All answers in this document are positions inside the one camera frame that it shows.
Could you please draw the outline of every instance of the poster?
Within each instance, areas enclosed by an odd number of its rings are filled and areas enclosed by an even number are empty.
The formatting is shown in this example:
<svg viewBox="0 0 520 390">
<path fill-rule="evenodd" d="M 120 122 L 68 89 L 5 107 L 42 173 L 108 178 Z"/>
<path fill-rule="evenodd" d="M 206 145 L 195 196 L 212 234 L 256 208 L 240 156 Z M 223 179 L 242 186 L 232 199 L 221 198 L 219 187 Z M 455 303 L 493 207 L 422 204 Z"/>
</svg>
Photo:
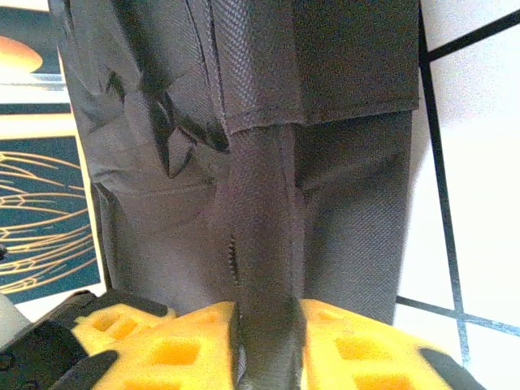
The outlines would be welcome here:
<svg viewBox="0 0 520 390">
<path fill-rule="evenodd" d="M 0 140 L 0 244 L 14 303 L 101 281 L 74 136 Z"/>
</svg>

